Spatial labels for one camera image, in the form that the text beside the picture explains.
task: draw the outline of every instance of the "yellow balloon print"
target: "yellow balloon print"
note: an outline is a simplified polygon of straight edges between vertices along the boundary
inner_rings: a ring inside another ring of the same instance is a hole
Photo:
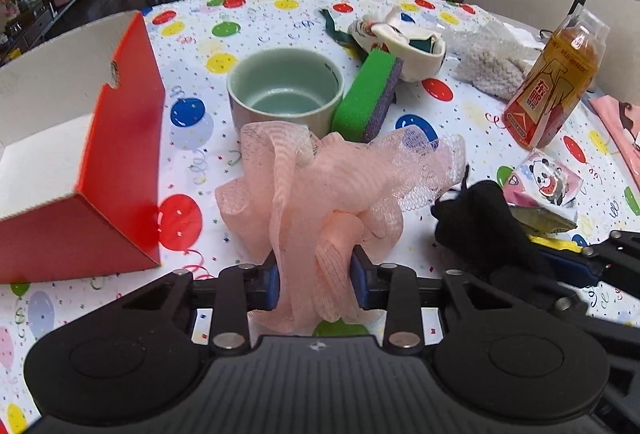
[[[207,60],[207,69],[212,73],[229,73],[238,59],[230,53],[216,53]]]
[[[455,16],[452,16],[451,14],[449,14],[448,12],[441,12],[440,13],[440,18],[443,21],[447,21],[447,23],[450,24],[459,24],[460,21],[458,21],[458,18]]]
[[[280,10],[293,10],[294,8],[298,8],[299,3],[294,0],[277,0],[274,2],[274,5]]]
[[[222,44],[220,44],[218,41],[213,41],[213,40],[201,40],[200,44],[198,45],[198,52],[201,55],[210,57],[215,53],[220,53],[225,49],[224,46],[222,46]]]
[[[595,129],[592,129],[591,131],[589,131],[589,138],[593,145],[596,146],[596,149],[598,151],[600,151],[602,154],[609,154],[609,148],[600,136],[599,132],[597,132]]]
[[[10,403],[6,408],[6,415],[9,419],[9,428],[12,434],[20,434],[27,429],[27,420],[24,413],[15,403]]]
[[[404,10],[405,12],[419,12],[420,8],[418,8],[418,5],[414,5],[412,3],[400,3],[400,8],[402,8],[402,10]]]
[[[176,34],[180,34],[181,31],[184,30],[184,23],[182,21],[174,21],[171,24],[166,25],[162,29],[162,35],[165,37],[175,36]]]

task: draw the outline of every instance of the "plastic bag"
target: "plastic bag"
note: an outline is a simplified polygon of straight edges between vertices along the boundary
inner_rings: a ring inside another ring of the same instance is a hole
[[[540,50],[523,46],[500,21],[474,32],[444,32],[447,51],[460,59],[454,77],[483,93],[510,100],[523,83]]]

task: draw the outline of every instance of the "balloon print tablecloth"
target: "balloon print tablecloth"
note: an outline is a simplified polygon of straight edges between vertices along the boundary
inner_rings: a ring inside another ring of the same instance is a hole
[[[394,4],[402,8],[405,21],[415,24],[440,21],[474,30],[492,18],[478,7],[437,0],[186,0],[146,14],[166,87],[160,208],[195,209],[202,221],[185,227],[180,235],[174,233],[171,240],[161,238],[162,267],[157,270],[0,286],[0,433],[15,434],[38,417],[22,378],[24,357],[37,338],[174,268],[188,267],[203,278],[251,261],[220,219],[214,200],[215,188],[242,172],[226,73],[257,50],[294,46],[330,56],[349,86],[360,66],[357,55],[325,34],[318,10],[328,8],[338,26],[345,27],[356,16]],[[382,131],[417,124],[431,139],[463,135],[470,183],[503,183],[527,151],[504,130],[503,103],[452,78],[456,64],[457,59],[449,57],[437,78],[399,85],[398,103],[389,110]],[[580,103],[545,151],[584,179],[578,228],[563,237],[584,245],[604,240],[611,229],[640,230],[636,188],[609,134],[587,105]],[[420,276],[437,277],[452,260],[434,243],[434,225],[428,208],[406,213],[404,233],[388,260],[409,265]],[[606,284],[580,293],[594,315],[640,326],[640,304],[628,295]],[[438,324],[433,314],[425,316],[426,337],[437,341]],[[204,329],[196,331],[196,337],[202,334]]]

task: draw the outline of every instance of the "drawer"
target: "drawer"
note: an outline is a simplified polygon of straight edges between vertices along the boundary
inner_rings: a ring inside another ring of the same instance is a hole
[[[48,10],[44,12],[36,21],[33,23],[28,30],[24,34],[24,39],[27,42],[27,46],[31,47],[31,45],[38,40],[44,31],[44,29],[49,25],[49,23],[53,21],[53,17],[51,12]]]

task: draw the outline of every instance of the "pink towel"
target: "pink towel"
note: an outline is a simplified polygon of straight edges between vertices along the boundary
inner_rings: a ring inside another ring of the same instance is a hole
[[[605,95],[589,99],[640,188],[640,106]]]

